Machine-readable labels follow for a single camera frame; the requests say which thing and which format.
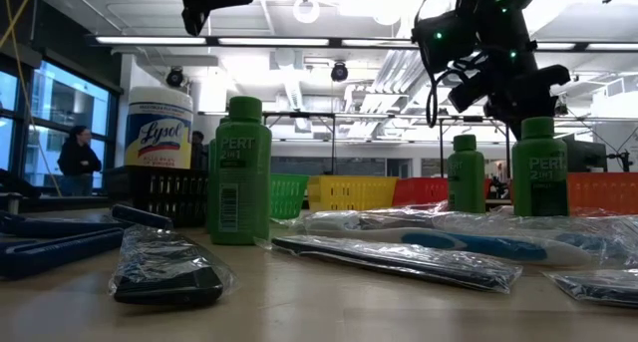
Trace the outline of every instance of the yellow plastic basket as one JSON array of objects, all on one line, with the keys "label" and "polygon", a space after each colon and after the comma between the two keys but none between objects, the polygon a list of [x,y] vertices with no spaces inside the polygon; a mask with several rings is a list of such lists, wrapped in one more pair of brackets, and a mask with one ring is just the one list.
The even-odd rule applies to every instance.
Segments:
[{"label": "yellow plastic basket", "polygon": [[396,177],[312,176],[310,210],[366,210],[392,206]]}]

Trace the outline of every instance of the white lid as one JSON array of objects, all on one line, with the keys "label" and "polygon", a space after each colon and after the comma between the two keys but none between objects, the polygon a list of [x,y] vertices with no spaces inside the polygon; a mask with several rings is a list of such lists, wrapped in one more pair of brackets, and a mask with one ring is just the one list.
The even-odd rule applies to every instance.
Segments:
[{"label": "white lid", "polygon": [[165,87],[135,87],[129,94],[129,104],[163,103],[192,109],[192,98],[185,93]]}]

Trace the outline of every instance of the shampoo bottle cap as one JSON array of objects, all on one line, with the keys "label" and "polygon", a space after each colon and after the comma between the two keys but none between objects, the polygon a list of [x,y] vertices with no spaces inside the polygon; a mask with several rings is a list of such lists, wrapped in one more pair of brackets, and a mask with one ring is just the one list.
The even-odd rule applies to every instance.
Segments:
[{"label": "shampoo bottle cap", "polygon": [[252,97],[230,98],[228,116],[231,119],[250,119],[261,122],[261,101]]},{"label": "shampoo bottle cap", "polygon": [[550,117],[529,118],[522,121],[522,138],[553,137],[554,119]]},{"label": "shampoo bottle cap", "polygon": [[477,149],[477,137],[474,135],[455,136],[455,152],[470,151]]}]

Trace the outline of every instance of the woman in black jacket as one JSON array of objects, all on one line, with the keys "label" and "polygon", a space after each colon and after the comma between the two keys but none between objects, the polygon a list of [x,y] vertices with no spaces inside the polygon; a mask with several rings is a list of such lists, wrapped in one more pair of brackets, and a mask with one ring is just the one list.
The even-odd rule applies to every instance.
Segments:
[{"label": "woman in black jacket", "polygon": [[93,171],[102,163],[91,150],[91,131],[84,126],[72,127],[62,145],[58,166],[64,174],[60,189],[65,196],[90,196],[93,192]]}]

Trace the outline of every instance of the blue and white toothbrush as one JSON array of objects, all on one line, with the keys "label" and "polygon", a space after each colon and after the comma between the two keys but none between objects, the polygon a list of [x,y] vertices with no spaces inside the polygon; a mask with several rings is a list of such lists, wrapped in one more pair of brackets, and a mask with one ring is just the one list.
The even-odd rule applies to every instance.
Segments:
[{"label": "blue and white toothbrush", "polygon": [[330,223],[313,223],[308,226],[307,233],[325,237],[454,249],[551,266],[580,266],[589,263],[591,259],[589,253],[581,248],[547,238],[465,235],[416,227],[378,230],[349,230],[335,227],[337,226]]}]

